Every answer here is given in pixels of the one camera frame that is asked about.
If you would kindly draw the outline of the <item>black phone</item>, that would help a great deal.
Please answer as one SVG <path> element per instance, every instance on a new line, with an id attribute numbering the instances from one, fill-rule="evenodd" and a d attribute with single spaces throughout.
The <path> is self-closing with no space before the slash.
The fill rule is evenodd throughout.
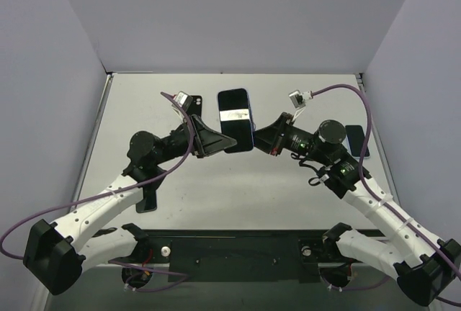
<path id="1" fill-rule="evenodd" d="M 157 188 L 153 185 L 146 185 L 142 188 L 143 198 L 135 205 L 137 213 L 152 212 L 157 209 Z"/>

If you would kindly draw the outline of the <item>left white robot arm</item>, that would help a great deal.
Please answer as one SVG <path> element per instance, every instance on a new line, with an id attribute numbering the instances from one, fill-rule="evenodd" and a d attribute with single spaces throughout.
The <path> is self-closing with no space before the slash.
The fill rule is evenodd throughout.
<path id="1" fill-rule="evenodd" d="M 164 138 L 147 131 L 135 133 L 128 166 L 97 199 L 53 222 L 40 220 L 31 227 L 24 266 L 51 294 L 59 295 L 93 266 L 124 256 L 142 261 L 148 253 L 148 236 L 141 229 L 127 225 L 109 234 L 97 232 L 127 208 L 156 200 L 156 190 L 167 175 L 162 163 L 189 154 L 204 158 L 236 143 L 195 114 Z"/>

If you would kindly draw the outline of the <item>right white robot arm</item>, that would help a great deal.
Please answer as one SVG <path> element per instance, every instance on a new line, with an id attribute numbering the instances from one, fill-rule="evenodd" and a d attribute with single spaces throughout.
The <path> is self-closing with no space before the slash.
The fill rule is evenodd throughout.
<path id="1" fill-rule="evenodd" d="M 271 156 L 287 149 L 301 163 L 321 164 L 316 172 L 320 183 L 362 213 L 387 239 L 383 243 L 339 223 L 323 235 L 326 258 L 361 261 L 396 280 L 416 304 L 430 305 L 459 272 L 460 244 L 442 240 L 406 213 L 359 167 L 343 145 L 345 138 L 346 129 L 336 120 L 326 120 L 309 133 L 295 127 L 292 115 L 284 112 L 254 133 L 254 144 Z"/>

